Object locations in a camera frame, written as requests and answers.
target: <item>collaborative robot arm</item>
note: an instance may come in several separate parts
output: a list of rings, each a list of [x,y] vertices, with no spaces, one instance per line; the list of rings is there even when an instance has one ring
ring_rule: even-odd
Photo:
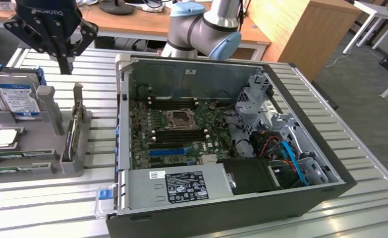
[[[97,34],[97,26],[81,18],[74,0],[15,0],[15,15],[5,29],[38,53],[58,62],[61,74],[71,73],[71,62]],[[79,27],[81,39],[70,42]]]
[[[213,60],[227,59],[240,44],[241,1],[178,2],[170,11],[167,40],[161,56],[195,58],[197,51]]]

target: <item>gray parts tray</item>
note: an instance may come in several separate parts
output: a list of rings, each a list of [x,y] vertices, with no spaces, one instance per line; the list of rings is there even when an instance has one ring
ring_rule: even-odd
[[[70,162],[62,161],[70,111],[61,112],[61,136],[54,135],[51,124],[41,120],[0,124],[0,129],[18,130],[17,150],[0,150],[0,182],[81,176],[91,112],[85,111],[85,115],[85,123],[79,123],[77,151]]]

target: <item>gray floor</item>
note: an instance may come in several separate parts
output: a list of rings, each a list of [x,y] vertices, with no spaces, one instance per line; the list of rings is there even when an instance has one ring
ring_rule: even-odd
[[[346,35],[326,64],[342,56],[341,50],[352,35]],[[130,41],[117,40],[125,50]],[[6,64],[18,45],[17,39],[0,29],[0,63]],[[353,48],[349,57],[340,59],[330,68],[324,68],[316,78],[320,87],[333,98],[340,108],[337,113],[364,141],[388,169],[388,101],[378,95],[388,87],[388,71],[378,65],[377,52]]]

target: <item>slotted metal table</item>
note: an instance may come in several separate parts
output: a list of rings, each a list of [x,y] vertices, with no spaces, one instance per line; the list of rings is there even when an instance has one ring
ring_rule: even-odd
[[[82,100],[93,112],[83,174],[78,178],[0,183],[0,237],[107,237],[103,220],[93,215],[95,190],[113,182],[115,79],[121,51],[86,49],[73,75],[59,75],[47,55],[18,48],[10,67],[42,67],[55,88],[61,110],[73,104],[71,86],[82,82]],[[270,63],[357,185],[301,217],[199,237],[384,237],[388,238],[388,172],[294,67]],[[277,92],[274,100],[286,110]]]

